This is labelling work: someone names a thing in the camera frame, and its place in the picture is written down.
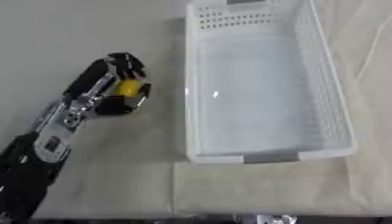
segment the yellow ball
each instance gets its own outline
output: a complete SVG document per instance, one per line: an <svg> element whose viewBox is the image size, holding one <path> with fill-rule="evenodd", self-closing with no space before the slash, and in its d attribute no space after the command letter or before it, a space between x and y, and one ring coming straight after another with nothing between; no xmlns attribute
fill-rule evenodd
<svg viewBox="0 0 392 224"><path fill-rule="evenodd" d="M135 96L139 93L139 88L140 81L131 79L123 80L115 89L115 95Z"/></svg>

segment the white cable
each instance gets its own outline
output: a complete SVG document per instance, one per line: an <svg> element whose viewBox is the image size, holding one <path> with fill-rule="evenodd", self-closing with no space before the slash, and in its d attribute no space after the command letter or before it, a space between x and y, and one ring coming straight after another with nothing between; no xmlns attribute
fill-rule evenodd
<svg viewBox="0 0 392 224"><path fill-rule="evenodd" d="M373 43L370 47L369 53L367 54L367 57L365 58L365 62L362 64L362 67L360 68L360 71L358 74L354 77L357 81L361 81L363 76L365 75L366 69L368 69L368 66L370 62L372 61L374 55L375 55L375 50L377 49L378 42L380 41L380 37L382 33L384 32L384 29L389 23L392 21L392 14L389 15L389 17L378 27L377 33L374 35Z"/></svg>

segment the white plastic basket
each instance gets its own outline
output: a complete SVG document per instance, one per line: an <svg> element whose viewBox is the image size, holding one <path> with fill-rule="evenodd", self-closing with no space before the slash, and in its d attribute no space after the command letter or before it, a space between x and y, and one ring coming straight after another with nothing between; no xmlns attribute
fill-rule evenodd
<svg viewBox="0 0 392 224"><path fill-rule="evenodd" d="M356 150L312 0L195 0L186 14L186 152L194 163Z"/></svg>

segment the black robotic component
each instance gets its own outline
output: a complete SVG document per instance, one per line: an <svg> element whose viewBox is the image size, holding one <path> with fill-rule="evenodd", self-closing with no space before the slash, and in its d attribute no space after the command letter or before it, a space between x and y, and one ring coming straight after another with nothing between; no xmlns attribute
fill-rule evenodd
<svg viewBox="0 0 392 224"><path fill-rule="evenodd" d="M125 80L140 87L132 97L112 95ZM26 134L0 154L0 219L26 221L46 196L67 160L75 131L87 119L125 115L149 97L144 65L126 52L93 62L54 101Z"/></svg>

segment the white table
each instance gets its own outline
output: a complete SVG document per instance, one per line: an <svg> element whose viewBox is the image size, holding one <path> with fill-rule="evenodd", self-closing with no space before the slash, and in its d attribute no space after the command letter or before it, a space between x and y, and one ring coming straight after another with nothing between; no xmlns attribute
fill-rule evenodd
<svg viewBox="0 0 392 224"><path fill-rule="evenodd" d="M360 152L293 164L191 165L184 148L186 0L0 3L0 143L22 133L93 60L129 51L155 87L137 113L87 124L38 217L392 212L392 24L356 80L389 0L318 0Z"/></svg>

